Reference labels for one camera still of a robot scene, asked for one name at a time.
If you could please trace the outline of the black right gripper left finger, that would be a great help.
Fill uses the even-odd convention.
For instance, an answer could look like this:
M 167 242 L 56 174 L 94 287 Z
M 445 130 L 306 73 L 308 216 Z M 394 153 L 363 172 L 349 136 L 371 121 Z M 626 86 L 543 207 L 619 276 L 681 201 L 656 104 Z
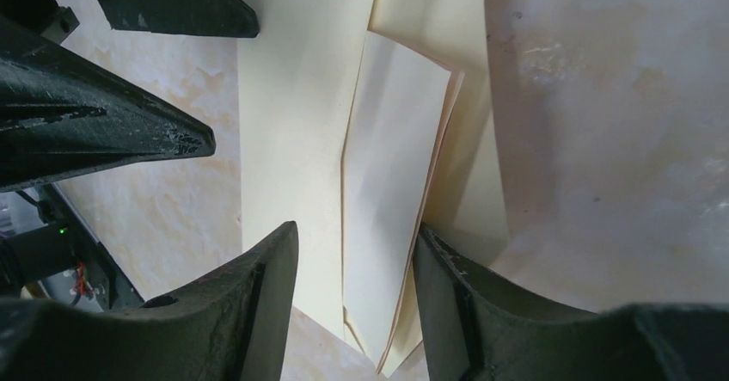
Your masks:
M 254 247 L 142 306 L 1 303 L 4 380 L 277 380 L 297 276 L 284 222 Z

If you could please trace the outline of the cream yellow envelope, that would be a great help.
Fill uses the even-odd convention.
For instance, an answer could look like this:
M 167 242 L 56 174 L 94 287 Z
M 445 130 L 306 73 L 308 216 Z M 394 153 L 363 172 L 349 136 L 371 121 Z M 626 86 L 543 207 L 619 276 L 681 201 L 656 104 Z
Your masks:
M 245 0 L 260 34 L 238 46 L 242 238 L 253 243 L 297 223 L 293 304 L 325 330 L 334 351 L 366 357 L 372 334 L 394 339 L 371 353 L 386 377 L 411 378 L 420 318 L 407 279 L 396 317 L 356 323 L 344 306 L 340 159 L 368 31 L 432 55 L 465 74 L 424 220 L 464 254 L 491 261 L 505 247 L 503 188 L 492 119 L 484 0 Z

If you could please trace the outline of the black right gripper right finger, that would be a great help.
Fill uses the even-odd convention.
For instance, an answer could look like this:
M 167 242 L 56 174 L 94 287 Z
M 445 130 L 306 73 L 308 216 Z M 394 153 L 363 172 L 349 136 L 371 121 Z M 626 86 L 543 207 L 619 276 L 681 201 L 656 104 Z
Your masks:
M 421 225 L 414 282 L 433 380 L 725 380 L 724 304 L 628 304 L 593 313 L 459 254 Z

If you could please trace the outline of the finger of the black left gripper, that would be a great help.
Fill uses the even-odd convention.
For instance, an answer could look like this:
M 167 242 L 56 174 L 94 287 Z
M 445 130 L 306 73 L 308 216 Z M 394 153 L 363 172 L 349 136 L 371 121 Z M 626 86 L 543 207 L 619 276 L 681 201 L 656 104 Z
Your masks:
M 243 0 L 97 0 L 114 30 L 251 39 L 260 32 Z
M 205 123 L 1 20 L 2 191 L 215 151 L 214 132 Z

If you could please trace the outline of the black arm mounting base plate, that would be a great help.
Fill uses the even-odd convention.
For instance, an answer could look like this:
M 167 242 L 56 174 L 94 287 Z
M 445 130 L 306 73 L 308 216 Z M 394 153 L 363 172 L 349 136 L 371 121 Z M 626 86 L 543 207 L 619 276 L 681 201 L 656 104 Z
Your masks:
M 81 310 L 102 312 L 136 308 L 143 297 L 87 225 L 71 202 L 53 184 L 38 187 L 45 205 L 43 220 L 59 224 L 58 234 L 68 240 L 76 265 L 42 280 L 46 292 Z

